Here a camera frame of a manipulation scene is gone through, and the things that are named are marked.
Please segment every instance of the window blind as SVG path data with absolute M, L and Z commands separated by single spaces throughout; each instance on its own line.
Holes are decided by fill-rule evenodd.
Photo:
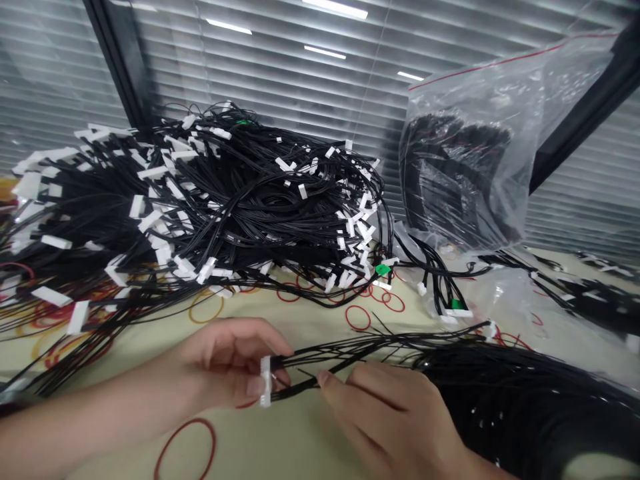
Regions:
M 366 19 L 304 0 L 162 0 L 129 6 L 161 115 L 184 116 L 177 105 L 164 107 L 169 103 L 204 107 L 231 99 L 256 110 L 268 125 L 351 139 L 356 150 L 384 160 L 385 198 L 397 217 L 404 216 L 397 147 L 407 88 L 415 82 L 399 72 L 422 78 L 577 31 L 624 28 L 634 8 L 628 0 L 341 3 L 366 12 Z
M 530 196 L 527 244 L 640 265 L 640 91 Z
M 82 0 L 2 0 L 0 173 L 88 122 L 129 126 Z

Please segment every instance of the right hand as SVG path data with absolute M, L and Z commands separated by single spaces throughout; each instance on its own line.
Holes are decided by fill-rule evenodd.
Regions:
M 328 371 L 318 383 L 344 434 L 380 479 L 511 478 L 465 447 L 438 388 L 419 372 L 368 362 L 346 383 Z

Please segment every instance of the green connector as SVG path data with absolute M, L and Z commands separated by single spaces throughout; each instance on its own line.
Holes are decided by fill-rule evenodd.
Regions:
M 390 266 L 388 265 L 378 265 L 375 268 L 375 272 L 380 275 L 381 277 L 384 277 L 386 274 L 388 274 L 391 271 Z

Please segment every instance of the hand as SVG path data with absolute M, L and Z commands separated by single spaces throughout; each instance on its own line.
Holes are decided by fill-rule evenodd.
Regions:
M 346 384 L 320 372 L 322 394 L 364 464 L 393 480 L 510 478 L 468 450 L 440 392 L 426 376 L 363 363 Z
M 222 319 L 98 388 L 106 398 L 117 396 L 127 402 L 126 416 L 136 426 L 131 436 L 144 440 L 202 410 L 255 402 L 265 391 L 260 359 L 291 354 L 291 346 L 266 320 Z M 286 372 L 274 374 L 274 390 L 291 384 Z M 143 411 L 131 411 L 133 399 L 145 399 Z

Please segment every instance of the yellow table surface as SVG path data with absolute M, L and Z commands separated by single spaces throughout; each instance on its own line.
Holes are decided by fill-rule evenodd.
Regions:
M 582 264 L 571 255 L 546 251 L 537 253 L 559 261 L 570 273 L 579 277 L 598 278 L 636 293 L 639 290 L 629 282 L 598 273 L 596 269 Z M 550 272 L 545 267 L 541 267 L 541 270 Z M 272 273 L 281 281 L 295 281 L 294 276 L 284 274 L 279 269 Z M 398 274 L 402 277 L 403 270 L 399 269 Z M 479 277 L 477 281 L 460 280 L 458 285 L 463 289 L 465 297 L 473 297 L 473 289 L 480 288 L 483 281 L 490 279 Z M 375 298 L 360 297 L 345 307 L 335 309 L 322 308 L 304 299 L 284 302 L 275 291 L 269 290 L 240 293 L 224 301 L 220 297 L 211 296 L 191 310 L 193 320 L 187 312 L 182 312 L 156 322 L 128 327 L 103 358 L 78 373 L 65 388 L 82 388 L 130 369 L 184 339 L 214 316 L 264 317 L 283 332 L 294 348 L 358 335 L 345 320 L 347 309 L 349 320 L 356 327 L 366 325 L 367 314 L 371 316 L 372 325 L 375 325 L 375 312 L 392 331 L 398 333 L 408 329 L 438 331 L 441 328 L 439 321 L 428 316 L 422 305 L 423 299 L 408 284 L 394 280 L 392 293 L 392 300 L 384 304 L 376 300 L 382 298 L 384 290 L 374 287 Z M 288 300 L 295 298 L 288 293 L 282 293 L 281 296 Z M 538 293 L 530 292 L 529 310 L 537 317 L 529 316 L 529 319 L 514 313 L 513 304 L 520 305 L 519 299 L 509 299 L 508 305 L 503 308 L 505 301 L 503 297 L 490 311 L 491 319 L 501 331 L 516 337 L 520 335 L 526 344 L 542 353 L 589 371 L 601 372 L 630 388 L 640 390 L 640 359 L 626 350 L 623 340 L 618 336 L 590 322 L 569 317 L 552 300 Z M 172 307 L 163 315 L 183 310 L 190 302 Z M 472 323 L 484 319 L 477 318 Z M 26 333 L 34 331 L 29 328 L 25 329 Z M 31 361 L 36 343 L 39 342 L 39 351 L 42 352 L 61 332 L 62 330 L 43 338 L 30 337 L 2 343 L 0 380 L 10 377 Z M 45 366 L 39 365 L 38 368 L 44 369 Z M 307 370 L 316 373 L 320 368 L 312 365 Z M 207 478 L 368 478 L 316 390 L 276 402 L 269 409 L 254 406 L 236 411 L 209 410 L 198 416 L 212 423 L 217 436 L 215 458 Z M 152 478 L 156 460 L 171 433 L 138 447 L 93 459 L 68 478 Z M 200 478 L 209 458 L 210 448 L 211 440 L 206 428 L 202 425 L 189 426 L 178 434 L 167 450 L 161 465 L 161 478 Z M 595 462 L 604 465 L 600 460 Z M 598 475 L 621 471 L 638 473 L 633 467 L 626 464 L 622 467 L 616 462 L 602 468 L 604 471 L 598 472 Z M 567 478 L 598 478 L 594 476 L 596 472 L 593 468 L 580 470 L 580 466 L 577 466 L 572 470 L 573 476 L 568 475 Z

